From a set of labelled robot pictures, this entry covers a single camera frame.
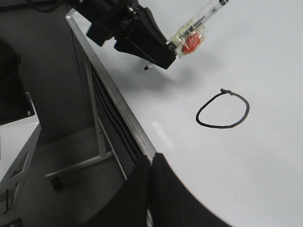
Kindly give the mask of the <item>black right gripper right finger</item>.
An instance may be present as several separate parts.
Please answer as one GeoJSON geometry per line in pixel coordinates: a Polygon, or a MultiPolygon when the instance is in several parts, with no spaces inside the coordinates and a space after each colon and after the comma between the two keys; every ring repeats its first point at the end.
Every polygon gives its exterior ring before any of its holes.
{"type": "Polygon", "coordinates": [[[161,153],[153,157],[149,184],[150,212],[155,227],[229,226],[192,195],[161,153]]]}

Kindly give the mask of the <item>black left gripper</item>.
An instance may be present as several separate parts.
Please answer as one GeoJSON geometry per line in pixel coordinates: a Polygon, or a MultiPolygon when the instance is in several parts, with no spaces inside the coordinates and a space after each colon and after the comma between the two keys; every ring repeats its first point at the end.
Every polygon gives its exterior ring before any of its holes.
{"type": "Polygon", "coordinates": [[[115,37],[114,48],[167,69],[176,54],[158,28],[149,8],[137,0],[69,0],[90,23],[86,36],[98,46],[115,37]]]}

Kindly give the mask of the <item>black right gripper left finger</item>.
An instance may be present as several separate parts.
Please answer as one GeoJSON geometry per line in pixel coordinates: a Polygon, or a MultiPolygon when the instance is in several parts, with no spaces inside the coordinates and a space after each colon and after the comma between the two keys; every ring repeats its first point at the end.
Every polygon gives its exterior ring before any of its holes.
{"type": "Polygon", "coordinates": [[[141,156],[125,183],[114,197],[82,224],[83,227],[145,227],[147,226],[148,183],[150,161],[141,156]]]}

